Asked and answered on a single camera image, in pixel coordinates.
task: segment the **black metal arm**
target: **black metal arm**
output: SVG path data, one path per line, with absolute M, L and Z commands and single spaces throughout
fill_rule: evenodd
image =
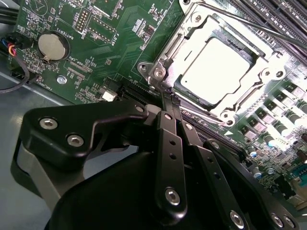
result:
M 35 109 L 19 138 L 12 173 L 53 210 L 48 230 L 299 229 L 221 143 L 203 146 L 169 95 L 160 111 L 135 101 Z M 129 145 L 139 152 L 84 180 L 87 159 Z

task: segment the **motherboard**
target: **motherboard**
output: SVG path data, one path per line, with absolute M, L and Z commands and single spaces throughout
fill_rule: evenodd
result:
M 206 3 L 307 44 L 304 0 Z M 201 0 L 22 0 L 15 31 L 34 40 L 17 52 L 36 84 L 73 104 L 171 88 L 200 137 L 244 149 L 261 184 L 307 207 L 306 50 Z

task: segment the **green circuit board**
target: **green circuit board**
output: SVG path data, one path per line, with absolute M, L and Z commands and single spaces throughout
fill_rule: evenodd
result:
M 107 78 L 126 78 L 143 88 L 138 60 L 154 61 L 183 12 L 176 0 L 24 0 L 16 31 L 35 40 L 57 31 L 70 44 L 65 60 L 46 64 L 37 46 L 19 52 L 40 86 L 74 103 L 98 102 Z M 67 78 L 65 85 L 57 76 Z
M 217 2 L 225 9 L 230 7 L 227 1 Z M 40 86 L 73 104 L 95 103 L 101 101 L 97 95 L 102 87 L 106 88 L 108 79 L 127 79 L 148 90 L 136 65 L 140 61 L 154 62 L 183 17 L 178 0 L 23 0 L 15 31 L 35 41 L 46 31 L 56 31 L 68 40 L 70 53 L 64 60 L 46 63 L 35 44 L 32 48 L 18 50 L 18 55 L 29 70 L 39 76 L 36 83 Z M 275 48 L 284 53 L 282 48 Z M 293 170 L 302 165 L 295 153 L 298 149 L 307 151 L 300 140 L 301 134 L 307 132 L 306 126 L 294 128 L 290 136 L 279 140 L 284 149 L 267 146 L 263 140 L 266 130 L 256 132 L 258 136 L 254 139 L 247 138 L 241 131 L 250 126 L 251 118 L 265 100 L 306 77 L 306 66 L 295 58 L 288 59 L 285 69 L 286 78 L 269 83 L 263 96 L 250 109 L 237 114 L 233 127 L 213 125 L 187 114 L 238 147 L 257 148 L 259 153 L 253 161 L 262 172 L 260 182 L 265 187 L 272 185 L 280 175 L 292 180 Z M 59 84 L 58 76 L 65 76 L 67 83 Z M 299 107 L 306 100 L 306 96 L 293 98 L 293 107 Z M 283 110 L 283 116 L 293 112 L 287 106 Z M 267 173 L 269 168 L 274 169 L 274 174 Z

